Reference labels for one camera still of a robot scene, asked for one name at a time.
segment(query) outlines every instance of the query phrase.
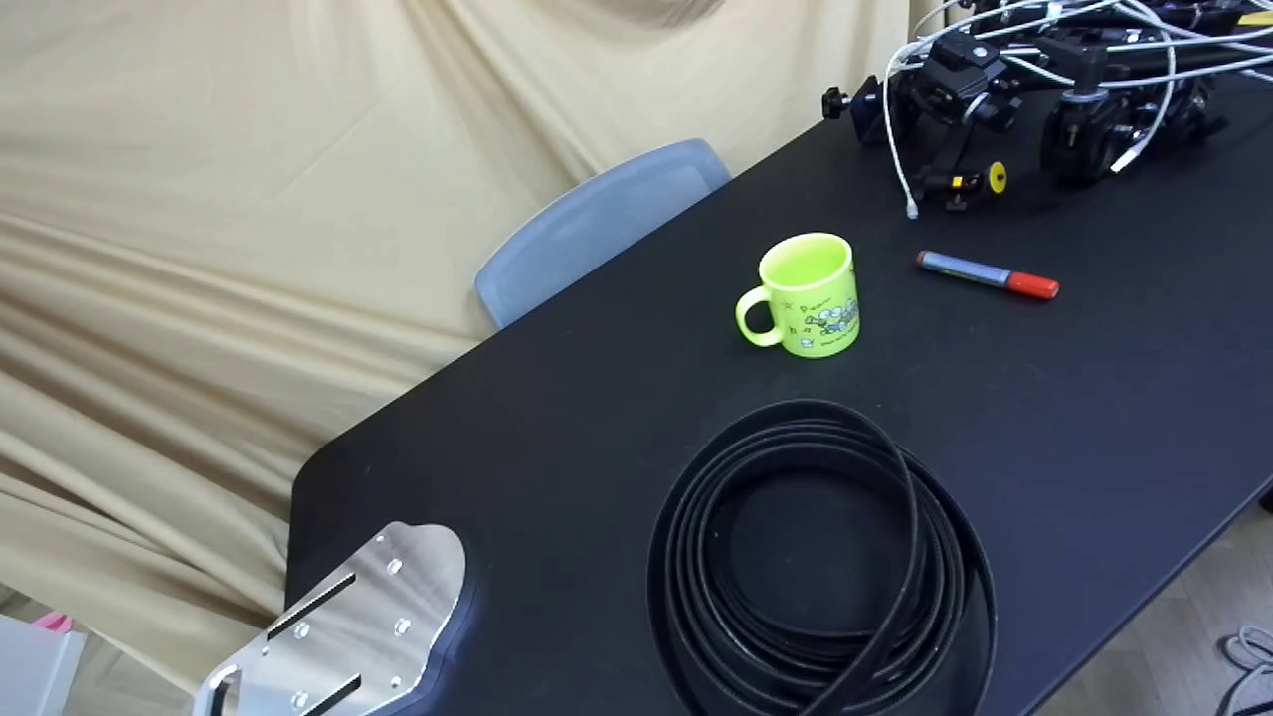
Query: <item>black table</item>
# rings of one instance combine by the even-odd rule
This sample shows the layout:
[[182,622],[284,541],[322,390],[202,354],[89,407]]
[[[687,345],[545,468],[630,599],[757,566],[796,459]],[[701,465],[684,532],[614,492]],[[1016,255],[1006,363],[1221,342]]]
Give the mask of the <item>black table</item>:
[[[648,626],[654,529],[692,452],[785,398],[863,408],[961,504],[997,587],[983,711],[1028,711],[1261,488],[1273,465],[1273,105],[1094,190],[1030,162],[1001,208],[906,224],[882,152],[818,123],[684,220],[322,447],[294,481],[285,593],[385,520],[464,536],[475,626],[436,711],[678,711]],[[753,351],[762,247],[858,251],[863,338]],[[1034,268],[1053,308],[919,276]]]

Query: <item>wrinkled fabric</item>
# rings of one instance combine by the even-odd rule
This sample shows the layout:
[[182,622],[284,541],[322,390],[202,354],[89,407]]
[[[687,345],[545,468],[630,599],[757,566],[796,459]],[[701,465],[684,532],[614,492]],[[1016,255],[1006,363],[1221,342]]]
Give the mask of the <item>wrinkled fabric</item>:
[[684,135],[753,167],[906,16],[0,0],[0,582],[192,689],[284,607],[297,465],[489,333],[517,224]]

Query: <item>chair backrest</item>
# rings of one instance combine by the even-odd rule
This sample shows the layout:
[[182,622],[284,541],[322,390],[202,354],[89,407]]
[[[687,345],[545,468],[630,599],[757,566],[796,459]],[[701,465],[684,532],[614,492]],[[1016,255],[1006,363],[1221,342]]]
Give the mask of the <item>chair backrest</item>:
[[711,196],[719,183],[727,183],[727,167],[703,139],[637,154],[534,216],[493,260],[487,260],[475,290],[501,331]]

